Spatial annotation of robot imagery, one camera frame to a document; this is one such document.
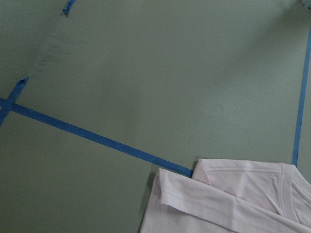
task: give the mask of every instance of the blue tape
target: blue tape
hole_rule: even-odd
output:
[[[0,105],[3,105],[3,104],[4,104],[4,100],[0,98]],[[172,170],[172,171],[177,172],[179,174],[182,174],[184,176],[187,176],[187,177],[192,176],[193,171],[186,168],[186,167],[183,167],[183,166],[178,165],[178,164],[174,164],[174,163],[167,161],[165,159],[161,159],[159,157],[148,154],[146,152],[143,152],[143,151],[138,150],[136,148],[122,144],[120,142],[114,141],[114,140],[109,139],[107,137],[101,136],[101,135],[96,134],[96,133],[92,133],[88,130],[84,130],[84,129],[79,128],[77,126],[66,123],[64,121],[55,119],[53,117],[47,116],[47,115],[39,113],[39,112],[36,112],[36,111],[31,110],[29,108],[25,108],[21,105],[13,104],[11,111],[18,113],[18,114],[21,114],[25,117],[29,117],[31,119],[40,121],[42,123],[54,126],[56,128],[59,128],[61,130],[75,134],[77,136],[83,137],[83,138],[88,139],[90,141],[97,142],[99,144],[110,147],[112,149],[115,149],[115,150],[121,151],[123,153],[132,155],[136,158],[145,160],[145,161],[150,162],[152,164],[159,165],[163,168]]]
[[[297,163],[298,163],[300,135],[301,135],[301,126],[302,126],[302,116],[303,116],[303,108],[305,105],[305,98],[306,98],[306,91],[307,91],[307,80],[308,80],[308,72],[309,72],[309,64],[310,64],[310,54],[311,54],[311,29],[309,31],[306,57],[305,57],[305,63],[304,63],[304,67],[303,67],[298,115],[297,115],[297,122],[296,122],[296,132],[295,132],[294,150],[293,150],[293,158],[292,158],[292,164],[294,164],[295,166],[297,166]]]
[[[76,2],[76,0],[69,0],[66,3],[66,7],[63,9],[63,12],[67,15],[72,8],[72,5]]]
[[[18,83],[15,85],[13,91],[10,93],[8,99],[2,103],[2,105],[1,105],[2,107],[0,110],[0,127],[1,127],[2,123],[4,122],[5,118],[8,116],[10,110],[12,109],[14,102],[19,97],[21,91],[23,90],[23,88],[27,84],[28,80],[29,80],[29,78],[26,77],[26,78],[18,81]]]

